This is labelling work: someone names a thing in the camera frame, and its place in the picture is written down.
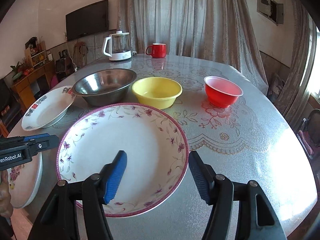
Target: glass kettle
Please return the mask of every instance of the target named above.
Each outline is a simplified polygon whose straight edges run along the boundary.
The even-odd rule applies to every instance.
[[[102,46],[102,53],[109,56],[112,61],[126,60],[132,57],[130,46],[130,33],[117,31],[115,34],[110,34],[106,37]]]

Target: hand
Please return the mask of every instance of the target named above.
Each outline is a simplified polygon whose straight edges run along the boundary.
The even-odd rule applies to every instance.
[[[0,216],[10,218],[13,213],[13,207],[10,203],[11,195],[9,193],[9,182],[7,170],[1,171],[0,184]]]

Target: red plastic bowl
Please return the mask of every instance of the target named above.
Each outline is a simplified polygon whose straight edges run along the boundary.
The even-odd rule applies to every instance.
[[[243,95],[240,87],[224,78],[208,76],[204,78],[204,82],[210,103],[217,107],[228,108]]]

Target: stainless steel bowl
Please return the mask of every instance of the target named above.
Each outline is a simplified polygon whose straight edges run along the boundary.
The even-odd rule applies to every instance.
[[[80,79],[72,91],[92,106],[106,106],[119,102],[137,78],[130,69],[113,68],[98,71]]]

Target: flat screen tv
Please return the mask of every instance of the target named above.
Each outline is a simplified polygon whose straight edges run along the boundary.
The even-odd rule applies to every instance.
[[[108,0],[96,2],[66,15],[67,40],[109,30]]]

